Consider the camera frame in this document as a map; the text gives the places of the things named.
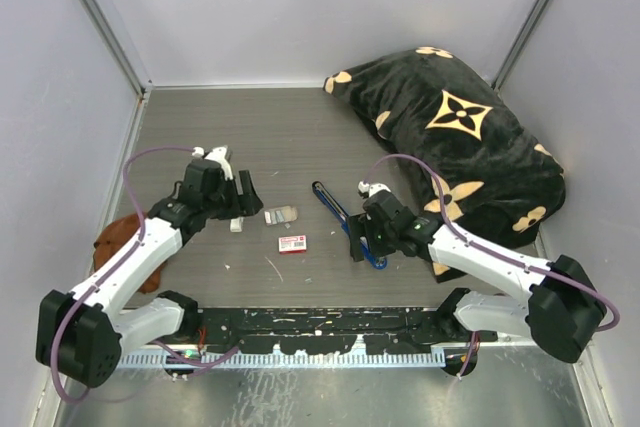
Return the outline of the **red staple box sleeve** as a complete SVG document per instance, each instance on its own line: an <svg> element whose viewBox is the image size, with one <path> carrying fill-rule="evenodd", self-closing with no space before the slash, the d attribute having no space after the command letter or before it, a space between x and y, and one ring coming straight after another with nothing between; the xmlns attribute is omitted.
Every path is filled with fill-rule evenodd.
<svg viewBox="0 0 640 427"><path fill-rule="evenodd" d="M284 236L278 238L278 252L280 254L302 253L306 251L306 235Z"/></svg>

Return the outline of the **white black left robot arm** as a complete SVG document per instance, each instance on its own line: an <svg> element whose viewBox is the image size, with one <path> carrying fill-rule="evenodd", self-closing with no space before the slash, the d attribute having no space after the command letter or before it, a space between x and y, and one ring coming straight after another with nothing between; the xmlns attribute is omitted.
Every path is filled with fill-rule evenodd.
<svg viewBox="0 0 640 427"><path fill-rule="evenodd" d="M158 201L140 228L96 273L67 293L49 292L39 307L36 359L54 384L66 376L101 386L122 356L165 336L194 340L201 314L195 300L174 291L123 309L161 264L210 220L254 216L263 207L246 170L233 170L227 148L194 150L177 190Z"/></svg>

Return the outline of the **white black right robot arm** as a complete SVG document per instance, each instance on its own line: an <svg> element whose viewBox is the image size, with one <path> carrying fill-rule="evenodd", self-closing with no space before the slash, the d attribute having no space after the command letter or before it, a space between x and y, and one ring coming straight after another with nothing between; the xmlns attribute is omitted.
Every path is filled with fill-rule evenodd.
<svg viewBox="0 0 640 427"><path fill-rule="evenodd" d="M440 332L452 341L471 331L494 331L528 338L548 355L573 364L612 310L575 259L562 255L550 261L500 247L439 214L413 213L388 190L366 198L347 226L356 262L364 258L363 246L376 258L400 252L500 290L497 297L476 291L455 296L438 317Z"/></svg>

